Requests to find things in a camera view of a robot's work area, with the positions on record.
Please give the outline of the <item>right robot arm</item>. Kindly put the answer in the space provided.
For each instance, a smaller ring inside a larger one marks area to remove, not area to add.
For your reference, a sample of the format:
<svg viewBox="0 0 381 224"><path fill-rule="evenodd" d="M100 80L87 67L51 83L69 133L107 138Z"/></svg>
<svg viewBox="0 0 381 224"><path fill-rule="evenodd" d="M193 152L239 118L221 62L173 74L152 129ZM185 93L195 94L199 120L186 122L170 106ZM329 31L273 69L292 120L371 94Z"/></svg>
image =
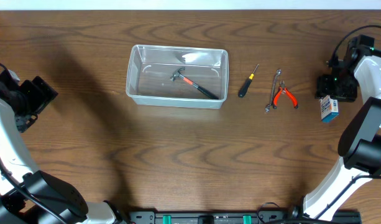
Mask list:
<svg viewBox="0 0 381 224"><path fill-rule="evenodd" d="M339 139L334 167L292 208L291 218L331 221L359 187L381 179L381 50L374 42L367 35L353 37L342 60L337 55L329 60L331 74L317 79L322 119L331 116L339 101L353 102L361 95L364 104Z"/></svg>

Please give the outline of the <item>silver double-ended wrench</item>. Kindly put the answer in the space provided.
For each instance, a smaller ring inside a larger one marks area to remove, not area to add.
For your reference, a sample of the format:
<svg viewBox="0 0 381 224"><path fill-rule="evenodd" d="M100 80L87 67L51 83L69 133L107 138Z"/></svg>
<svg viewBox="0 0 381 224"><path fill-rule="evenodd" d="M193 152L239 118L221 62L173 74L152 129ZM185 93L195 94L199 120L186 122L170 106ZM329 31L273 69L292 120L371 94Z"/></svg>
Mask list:
<svg viewBox="0 0 381 224"><path fill-rule="evenodd" d="M276 74L273 77L272 89L271 89L271 92L270 92L269 103L265 107L265 112L266 113L268 113L270 111L270 107L271 107L271 105L273 103L273 95L275 93L276 82L277 82L278 77L281 75L281 73L282 73L282 71L280 69L277 69Z"/></svg>

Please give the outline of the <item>blue white cardboard box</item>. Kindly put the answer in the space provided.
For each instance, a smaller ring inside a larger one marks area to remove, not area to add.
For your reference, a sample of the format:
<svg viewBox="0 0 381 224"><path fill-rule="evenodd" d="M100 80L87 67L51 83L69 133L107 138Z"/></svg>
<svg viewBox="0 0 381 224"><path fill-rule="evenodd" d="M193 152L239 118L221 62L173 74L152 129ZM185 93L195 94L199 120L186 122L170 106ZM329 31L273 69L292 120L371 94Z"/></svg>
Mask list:
<svg viewBox="0 0 381 224"><path fill-rule="evenodd" d="M321 108L321 121L324 123L331 122L339 114L337 100L334 100L327 95L319 102Z"/></svg>

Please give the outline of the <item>small hammer black red handle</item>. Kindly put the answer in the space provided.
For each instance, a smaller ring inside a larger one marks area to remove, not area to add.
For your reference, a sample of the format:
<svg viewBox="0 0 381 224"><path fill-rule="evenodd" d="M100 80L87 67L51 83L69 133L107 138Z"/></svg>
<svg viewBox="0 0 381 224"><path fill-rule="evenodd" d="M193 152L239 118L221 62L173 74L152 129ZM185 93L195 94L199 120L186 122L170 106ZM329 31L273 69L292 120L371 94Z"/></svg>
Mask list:
<svg viewBox="0 0 381 224"><path fill-rule="evenodd" d="M170 80L172 82L174 82L176 79L182 79L185 83L193 86L194 88L196 88L198 91L200 91L202 94L204 94L205 96L207 96L209 99L212 99L212 100L218 100L219 97L216 96L214 93L212 93L211 91L207 90L206 88L202 87L202 86L199 86L197 83L193 82L192 80L190 80L189 78L187 78L186 76L182 75L182 71L185 70L185 67L180 67L178 68L177 70L175 70L171 77L170 77Z"/></svg>

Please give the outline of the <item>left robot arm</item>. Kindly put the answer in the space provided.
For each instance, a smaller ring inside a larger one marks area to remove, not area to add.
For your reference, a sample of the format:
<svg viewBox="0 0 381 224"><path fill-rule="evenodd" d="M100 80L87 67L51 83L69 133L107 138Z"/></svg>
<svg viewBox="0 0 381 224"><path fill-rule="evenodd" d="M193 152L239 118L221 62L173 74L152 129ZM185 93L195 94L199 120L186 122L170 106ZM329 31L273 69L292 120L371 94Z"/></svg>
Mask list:
<svg viewBox="0 0 381 224"><path fill-rule="evenodd" d="M0 73L0 223L130 223L112 203L86 202L71 184L39 169L21 134L58 95L42 78Z"/></svg>

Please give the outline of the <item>red handled pliers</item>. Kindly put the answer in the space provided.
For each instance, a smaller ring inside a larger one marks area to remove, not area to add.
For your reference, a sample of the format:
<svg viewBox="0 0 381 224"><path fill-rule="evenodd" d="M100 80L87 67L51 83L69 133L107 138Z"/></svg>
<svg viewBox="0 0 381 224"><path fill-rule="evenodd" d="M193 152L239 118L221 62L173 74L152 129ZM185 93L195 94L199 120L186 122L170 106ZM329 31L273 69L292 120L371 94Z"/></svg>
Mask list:
<svg viewBox="0 0 381 224"><path fill-rule="evenodd" d="M272 106L274 109L277 108L277 104L278 104L278 99L282 96L282 95L286 95L292 102L293 104L293 107L294 109L298 109L298 100L296 99L296 97L288 90L288 88L285 86L285 82L284 81L280 81L280 86L278 88L278 91L276 93L276 95L274 96L273 98L273 101L272 101Z"/></svg>

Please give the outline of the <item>clear plastic storage container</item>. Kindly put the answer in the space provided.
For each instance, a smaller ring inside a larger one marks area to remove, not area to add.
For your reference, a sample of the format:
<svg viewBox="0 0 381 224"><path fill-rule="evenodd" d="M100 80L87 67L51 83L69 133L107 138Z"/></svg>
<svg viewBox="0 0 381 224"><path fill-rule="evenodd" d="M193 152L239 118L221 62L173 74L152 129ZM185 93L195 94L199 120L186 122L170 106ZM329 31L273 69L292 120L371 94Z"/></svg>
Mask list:
<svg viewBox="0 0 381 224"><path fill-rule="evenodd" d="M228 83L224 49L135 45L126 94L138 105L220 109Z"/></svg>

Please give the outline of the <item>black yellow screwdriver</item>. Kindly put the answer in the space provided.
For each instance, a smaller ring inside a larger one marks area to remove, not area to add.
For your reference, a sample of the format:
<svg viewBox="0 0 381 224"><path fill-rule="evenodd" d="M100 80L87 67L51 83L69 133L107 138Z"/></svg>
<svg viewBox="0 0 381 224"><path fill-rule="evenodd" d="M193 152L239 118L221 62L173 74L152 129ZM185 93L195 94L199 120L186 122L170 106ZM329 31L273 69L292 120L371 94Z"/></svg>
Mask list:
<svg viewBox="0 0 381 224"><path fill-rule="evenodd" d="M247 91L249 89L249 86L250 86L250 84L253 81L253 78L255 76L255 72L258 69L258 67L259 67L259 64L256 65L256 67L254 68L253 72L249 75L249 77L245 80L244 84L240 88L240 90L239 90L239 92L237 94L239 98L245 97L245 95L246 95L246 93L247 93Z"/></svg>

